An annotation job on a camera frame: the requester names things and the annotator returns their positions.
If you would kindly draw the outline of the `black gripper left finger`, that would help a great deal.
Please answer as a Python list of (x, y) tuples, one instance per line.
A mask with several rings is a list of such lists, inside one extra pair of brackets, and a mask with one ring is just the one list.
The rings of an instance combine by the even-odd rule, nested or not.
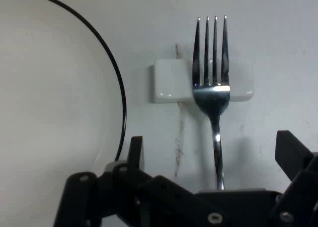
[(54, 226), (99, 227), (112, 215), (130, 227), (228, 226), (225, 212), (162, 176), (143, 172), (142, 147), (142, 137), (132, 137), (127, 160), (110, 171), (71, 175)]

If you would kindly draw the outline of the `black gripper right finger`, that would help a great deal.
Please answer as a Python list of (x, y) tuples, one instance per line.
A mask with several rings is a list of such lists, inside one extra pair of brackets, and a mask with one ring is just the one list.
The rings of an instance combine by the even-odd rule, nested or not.
[(275, 160), (291, 180), (271, 211), (275, 227), (318, 225), (318, 153), (311, 152), (290, 131), (278, 131)]

